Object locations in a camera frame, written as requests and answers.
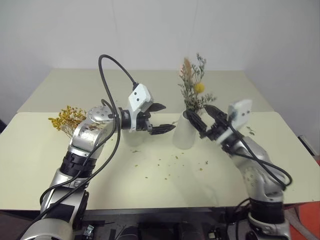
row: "white wall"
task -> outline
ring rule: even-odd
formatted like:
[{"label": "white wall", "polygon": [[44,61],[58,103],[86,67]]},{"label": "white wall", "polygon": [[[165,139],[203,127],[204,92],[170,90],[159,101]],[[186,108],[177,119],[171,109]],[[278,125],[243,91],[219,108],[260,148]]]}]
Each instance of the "white wall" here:
[{"label": "white wall", "polygon": [[200,52],[207,69],[245,70],[319,150],[319,15],[319,0],[2,0],[0,118],[51,68],[96,68],[108,53],[128,69],[177,69]]}]

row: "yellow flower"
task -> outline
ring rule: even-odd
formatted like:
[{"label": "yellow flower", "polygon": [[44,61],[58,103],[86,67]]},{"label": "yellow flower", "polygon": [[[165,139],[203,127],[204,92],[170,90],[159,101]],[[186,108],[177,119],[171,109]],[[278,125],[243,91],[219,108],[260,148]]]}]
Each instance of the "yellow flower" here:
[{"label": "yellow flower", "polygon": [[205,85],[202,82],[199,82],[194,85],[194,90],[197,94],[200,94],[205,90]]}]

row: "table surface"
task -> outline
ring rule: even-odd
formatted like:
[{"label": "table surface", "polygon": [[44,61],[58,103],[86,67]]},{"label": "table surface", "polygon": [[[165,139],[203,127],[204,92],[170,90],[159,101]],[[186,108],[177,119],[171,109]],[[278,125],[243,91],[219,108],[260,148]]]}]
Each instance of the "table surface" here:
[{"label": "table surface", "polygon": [[[105,70],[105,78],[118,107],[125,108],[132,84],[121,70]],[[185,108],[178,86],[182,80],[174,70],[130,70],[132,77],[145,84],[154,101],[166,106],[162,113],[181,113]],[[271,112],[268,104],[243,71],[206,71],[202,82],[205,93],[217,97],[214,105],[223,111],[242,99],[252,99],[253,112]],[[97,69],[53,69],[18,112],[59,112],[67,105],[86,110],[100,105],[107,95]]]},{"label": "table surface", "polygon": [[[0,135],[0,209],[39,209],[39,197],[69,144],[69,138],[48,120],[56,115],[18,113]],[[156,113],[150,120],[158,125],[178,118],[178,113]],[[203,119],[212,121],[206,114]],[[281,116],[253,112],[247,126],[255,131],[249,136],[264,147],[271,161],[293,177],[284,202],[319,201],[319,167]],[[246,127],[241,132],[249,134]],[[240,172],[214,142],[197,137],[191,149],[180,150],[172,144],[173,133],[144,132],[143,144],[136,147],[122,138],[112,161],[90,182],[87,209],[235,206],[248,197]],[[111,152],[115,138],[105,145],[96,169]]]}]

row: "table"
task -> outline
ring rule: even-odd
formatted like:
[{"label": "table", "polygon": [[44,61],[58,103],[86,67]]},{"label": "table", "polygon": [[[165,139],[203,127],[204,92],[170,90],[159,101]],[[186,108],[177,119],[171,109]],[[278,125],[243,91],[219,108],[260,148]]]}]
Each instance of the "table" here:
[{"label": "table", "polygon": [[[48,120],[56,115],[20,112],[0,135],[0,209],[39,209],[39,196],[60,167],[69,143]],[[178,118],[178,113],[156,113],[150,120],[158,125]],[[205,114],[203,118],[212,121]],[[284,203],[319,201],[319,168],[281,116],[253,112],[247,126],[255,131],[249,136],[265,148],[272,162],[293,177]],[[246,127],[241,132],[249,134]],[[88,210],[235,206],[248,197],[240,172],[214,142],[196,138],[191,149],[180,150],[172,145],[173,131],[145,134],[144,143],[136,147],[121,140],[114,159],[90,182]],[[96,169],[115,138],[104,147]]]},{"label": "table", "polygon": [[[130,70],[132,77],[145,84],[156,103],[166,106],[162,113],[181,113],[185,108],[175,70]],[[121,70],[105,70],[112,97],[119,107],[126,107],[132,84]],[[249,98],[252,111],[271,112],[273,108],[243,71],[206,71],[205,92],[217,97],[214,105],[227,111],[232,102]],[[97,69],[53,69],[18,112],[59,112],[67,105],[89,110],[108,97]]]}]

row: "dried flower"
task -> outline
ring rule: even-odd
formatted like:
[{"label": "dried flower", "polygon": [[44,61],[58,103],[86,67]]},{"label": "dried flower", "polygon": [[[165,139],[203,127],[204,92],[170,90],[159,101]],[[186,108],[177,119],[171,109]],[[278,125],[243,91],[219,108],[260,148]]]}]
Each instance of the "dried flower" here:
[{"label": "dried flower", "polygon": [[187,58],[184,58],[183,65],[180,70],[179,77],[183,84],[178,84],[181,87],[181,94],[184,98],[184,104],[187,110],[198,112],[205,104],[214,101],[212,93],[207,93],[204,96],[198,95],[203,93],[205,85],[201,82],[205,75],[206,59],[196,54],[198,66],[191,64]]},{"label": "dried flower", "polygon": [[77,126],[86,119],[86,111],[81,108],[66,106],[66,109],[62,109],[59,112],[59,117],[49,117],[52,126],[58,131],[63,131],[65,134],[72,138]]}]

